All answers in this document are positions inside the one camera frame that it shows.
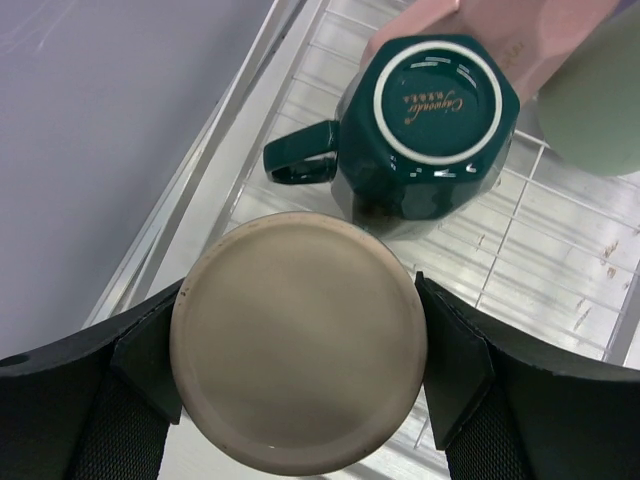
pink cup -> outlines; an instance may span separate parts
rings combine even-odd
[[[371,37],[360,64],[392,38],[471,35],[500,65],[523,104],[619,1],[417,0]]]

beige round object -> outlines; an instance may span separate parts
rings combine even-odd
[[[314,213],[225,235],[176,300],[171,364],[196,426],[237,461],[318,475],[380,447],[409,414],[424,311],[393,254]]]

dark green mug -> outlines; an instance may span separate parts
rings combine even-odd
[[[416,237],[487,192],[520,110],[484,48],[464,35],[390,40],[351,82],[335,120],[265,146],[277,183],[332,182],[348,220]]]

white tray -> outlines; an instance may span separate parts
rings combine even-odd
[[[291,210],[341,216],[328,185],[270,183],[260,152],[272,139],[333,117],[368,37],[406,3],[306,2],[224,139],[212,142],[211,133],[200,139],[183,184],[167,195],[173,203],[165,198],[150,219],[89,323],[181,278],[206,245],[253,218]],[[228,110],[220,115],[231,123]],[[581,355],[640,368],[640,339],[633,341],[640,319],[639,202],[640,174],[598,178],[563,164],[542,139],[532,103],[490,193],[423,240],[388,245],[410,272],[424,271],[506,323]],[[385,447],[327,477],[447,476],[421,395]]]

mug handle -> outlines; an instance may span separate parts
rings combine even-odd
[[[268,143],[263,162],[269,180],[287,185],[333,180],[336,157],[311,157],[336,151],[339,127],[338,121],[325,120]]]

